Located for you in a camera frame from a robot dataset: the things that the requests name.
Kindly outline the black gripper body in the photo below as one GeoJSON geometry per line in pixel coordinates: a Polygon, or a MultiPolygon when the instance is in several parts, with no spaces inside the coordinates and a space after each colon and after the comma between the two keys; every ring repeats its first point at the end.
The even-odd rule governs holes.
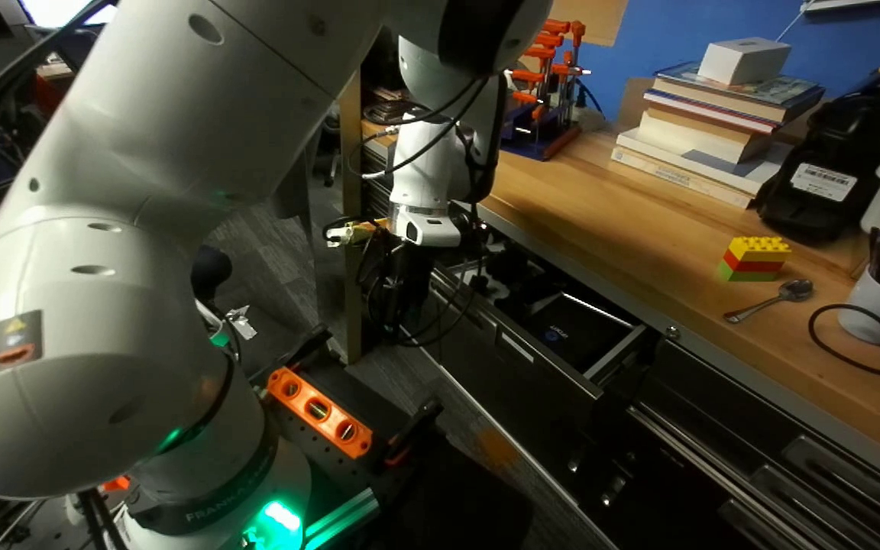
{"type": "Polygon", "coordinates": [[[405,321],[414,321],[437,259],[437,249],[377,238],[362,258],[365,319],[380,332],[396,332],[405,321]]]}

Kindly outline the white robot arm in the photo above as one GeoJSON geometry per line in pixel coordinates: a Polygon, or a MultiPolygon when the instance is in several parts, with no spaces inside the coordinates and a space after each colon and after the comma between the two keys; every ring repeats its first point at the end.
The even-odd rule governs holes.
{"type": "Polygon", "coordinates": [[[450,238],[462,123],[486,133],[507,62],[553,0],[122,0],[0,202],[0,497],[130,483],[130,550],[300,550],[311,468],[189,282],[233,211],[279,188],[380,32],[424,104],[396,230],[450,238]]]}

